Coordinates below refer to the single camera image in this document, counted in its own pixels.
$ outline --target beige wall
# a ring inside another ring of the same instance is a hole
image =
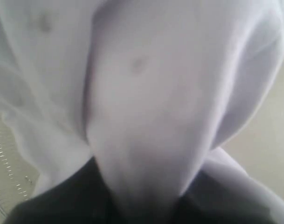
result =
[[[257,115],[224,148],[284,199],[284,64]]]

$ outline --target dark fabric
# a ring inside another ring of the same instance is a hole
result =
[[[5,224],[123,224],[94,159],[45,194],[19,204]],[[200,172],[174,208],[172,224],[272,224],[269,211]]]

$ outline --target white cloth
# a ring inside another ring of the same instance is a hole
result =
[[[0,112],[41,174],[36,194],[93,152],[125,213],[168,207],[202,168],[284,223],[281,199],[210,155],[283,58],[280,0],[0,0]]]

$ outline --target white fabric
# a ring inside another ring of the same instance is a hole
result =
[[[36,194],[93,152],[125,213],[167,208],[202,166],[258,195],[209,154],[256,111],[283,57],[280,0],[0,0],[0,112],[41,173]]]

